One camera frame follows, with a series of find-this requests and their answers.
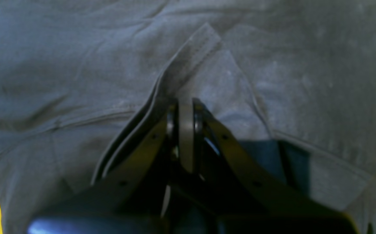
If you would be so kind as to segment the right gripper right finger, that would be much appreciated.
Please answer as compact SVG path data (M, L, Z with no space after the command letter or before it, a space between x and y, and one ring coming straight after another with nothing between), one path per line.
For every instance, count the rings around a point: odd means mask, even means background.
M356 234L351 220L283 184L193 99L193 172L210 186L219 234Z

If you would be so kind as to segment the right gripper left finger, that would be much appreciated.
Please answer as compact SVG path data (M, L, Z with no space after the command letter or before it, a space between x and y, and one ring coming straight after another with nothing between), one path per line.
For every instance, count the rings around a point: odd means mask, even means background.
M165 216L177 171L178 114L168 112L120 165L91 188L39 212L28 234L172 234Z

